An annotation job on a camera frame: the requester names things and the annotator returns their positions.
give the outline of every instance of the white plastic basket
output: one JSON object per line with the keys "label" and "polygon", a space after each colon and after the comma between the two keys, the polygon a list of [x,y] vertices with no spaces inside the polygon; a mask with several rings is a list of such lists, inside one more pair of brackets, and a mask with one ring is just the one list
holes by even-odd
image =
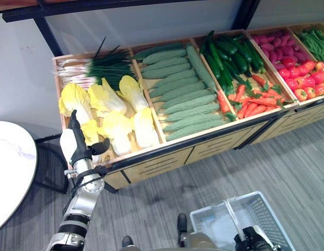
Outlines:
{"label": "white plastic basket", "polygon": [[258,225],[273,245],[280,245],[283,251],[295,251],[269,203],[258,191],[193,211],[189,216],[194,231],[207,234],[218,248],[234,251],[233,238],[238,229]]}

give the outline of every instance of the white wall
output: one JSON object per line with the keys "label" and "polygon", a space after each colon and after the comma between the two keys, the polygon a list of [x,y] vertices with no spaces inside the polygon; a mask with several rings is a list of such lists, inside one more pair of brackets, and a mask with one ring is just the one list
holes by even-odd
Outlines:
{"label": "white wall", "polygon": [[[64,54],[229,30],[241,0],[207,0],[96,10],[47,17]],[[261,0],[251,28],[324,20],[324,0]],[[33,20],[0,16],[0,120],[21,124],[36,137],[61,131],[52,53]]]}
{"label": "white wall", "polygon": [[33,20],[7,24],[0,16],[0,120],[36,138],[61,132],[52,57]]}

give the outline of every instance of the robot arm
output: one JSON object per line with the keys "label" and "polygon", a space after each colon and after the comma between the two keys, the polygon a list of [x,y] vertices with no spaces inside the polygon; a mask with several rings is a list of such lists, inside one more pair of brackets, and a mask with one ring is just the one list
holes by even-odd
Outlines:
{"label": "robot arm", "polygon": [[69,178],[76,175],[73,194],[65,208],[63,221],[58,232],[53,235],[46,251],[82,251],[88,225],[94,213],[100,192],[104,188],[103,177],[106,168],[94,168],[92,155],[104,153],[109,148],[109,140],[87,147],[80,124],[76,119],[76,110],[70,117],[69,128],[60,139],[65,159],[73,167],[66,173]]}

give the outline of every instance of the gray carpet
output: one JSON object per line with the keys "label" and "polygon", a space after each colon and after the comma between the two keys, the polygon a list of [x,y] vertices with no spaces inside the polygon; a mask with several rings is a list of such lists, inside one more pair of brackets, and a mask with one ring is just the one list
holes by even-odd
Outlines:
{"label": "gray carpet", "polygon": [[[118,250],[125,235],[142,250],[174,247],[180,212],[189,214],[256,190],[263,192],[296,250],[324,250],[324,120],[189,164],[115,195],[103,192],[85,250]],[[0,230],[0,251],[44,250],[68,197],[33,186]]]}

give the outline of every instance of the round white table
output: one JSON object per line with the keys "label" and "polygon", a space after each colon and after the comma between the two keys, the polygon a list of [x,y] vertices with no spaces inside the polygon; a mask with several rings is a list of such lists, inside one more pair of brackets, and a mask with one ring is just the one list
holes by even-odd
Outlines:
{"label": "round white table", "polygon": [[31,135],[17,124],[0,121],[0,227],[27,194],[36,166],[37,150]]}

